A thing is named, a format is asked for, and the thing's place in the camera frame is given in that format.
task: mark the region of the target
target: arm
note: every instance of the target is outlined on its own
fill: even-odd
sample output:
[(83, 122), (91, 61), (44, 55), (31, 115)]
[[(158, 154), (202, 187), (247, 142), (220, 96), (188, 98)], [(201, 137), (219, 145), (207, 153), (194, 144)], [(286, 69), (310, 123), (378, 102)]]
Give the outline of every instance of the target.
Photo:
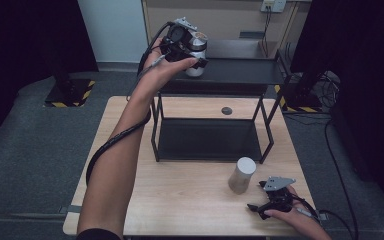
[[(160, 42), (159, 39), (154, 46), (158, 46)], [(154, 49), (145, 62), (145, 68), (160, 56), (159, 48)], [(110, 138), (143, 120), (156, 92), (174, 74), (193, 66), (196, 61), (194, 58), (174, 63), (162, 60), (147, 72), (133, 91)], [(143, 128), (133, 132), (104, 152), (96, 162), (83, 200), (77, 233), (90, 228), (101, 228), (122, 238), (142, 133)]]
[[(288, 186), (289, 192), (297, 195), (295, 189)], [(295, 228), (300, 234), (309, 237), (314, 240), (331, 240), (326, 231), (316, 222), (314, 219), (298, 212), (297, 208), (306, 210), (304, 205), (299, 201), (294, 200), (293, 208), (290, 212), (281, 212), (277, 210), (266, 210), (264, 214), (285, 221), (289, 225)]]

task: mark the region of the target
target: sleeve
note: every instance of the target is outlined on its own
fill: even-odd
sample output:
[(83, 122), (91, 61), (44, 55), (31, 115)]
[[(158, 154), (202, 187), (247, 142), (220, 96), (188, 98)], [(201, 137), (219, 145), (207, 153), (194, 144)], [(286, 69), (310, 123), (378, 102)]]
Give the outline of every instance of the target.
[(76, 240), (121, 240), (117, 234), (105, 229), (87, 229), (77, 235)]

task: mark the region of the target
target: black shelf top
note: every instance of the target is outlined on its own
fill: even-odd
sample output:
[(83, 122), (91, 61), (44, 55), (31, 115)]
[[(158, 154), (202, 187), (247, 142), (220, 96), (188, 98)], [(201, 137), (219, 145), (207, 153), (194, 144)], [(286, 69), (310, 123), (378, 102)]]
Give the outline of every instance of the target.
[(268, 85), (281, 85), (283, 81), (278, 63), (273, 59), (209, 58), (200, 77), (181, 72), (160, 92), (258, 96), (265, 93)]

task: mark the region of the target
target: gray floor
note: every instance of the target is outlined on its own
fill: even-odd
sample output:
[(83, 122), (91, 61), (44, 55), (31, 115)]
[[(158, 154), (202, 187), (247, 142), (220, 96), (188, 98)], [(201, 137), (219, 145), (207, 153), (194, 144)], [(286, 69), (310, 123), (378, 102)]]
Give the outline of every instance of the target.
[[(135, 73), (79, 73), (73, 77), (96, 81), (84, 106), (43, 107), (54, 83), (53, 78), (44, 79), (20, 90), (0, 128), (0, 239), (74, 239), (62, 232), (64, 215), (59, 214), (60, 208), (71, 203), (108, 98), (126, 95)], [(328, 118), (321, 114), (285, 115), (317, 208), (335, 212), (353, 229), (326, 144)], [(357, 217), (360, 239), (384, 239), (381, 189), (376, 183), (361, 181), (353, 172), (332, 125), (327, 136)], [(36, 218), (10, 218), (12, 213), (34, 213)], [(335, 218), (323, 224), (334, 239), (350, 239)]]

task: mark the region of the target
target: black metal shelf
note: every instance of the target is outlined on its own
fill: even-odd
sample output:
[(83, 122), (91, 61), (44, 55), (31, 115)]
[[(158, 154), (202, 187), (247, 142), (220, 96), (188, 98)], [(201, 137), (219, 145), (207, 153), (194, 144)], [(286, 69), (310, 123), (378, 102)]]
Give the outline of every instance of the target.
[[(284, 78), (280, 67), (285, 69), (285, 59), (277, 52), (275, 59), (210, 58), (202, 76), (193, 78), (184, 72), (175, 76), (158, 93), (157, 104), (152, 103), (154, 128), (151, 142), (156, 160), (237, 161), (247, 156), (263, 163), (274, 144), (270, 122), (282, 97), (283, 87), (268, 116), (263, 98), (269, 85), (285, 86), (292, 76), (285, 69), (287, 76)], [(247, 96), (259, 100), (252, 119), (167, 118), (162, 95), (171, 94)], [(263, 154), (255, 126), (260, 111), (269, 140)]]

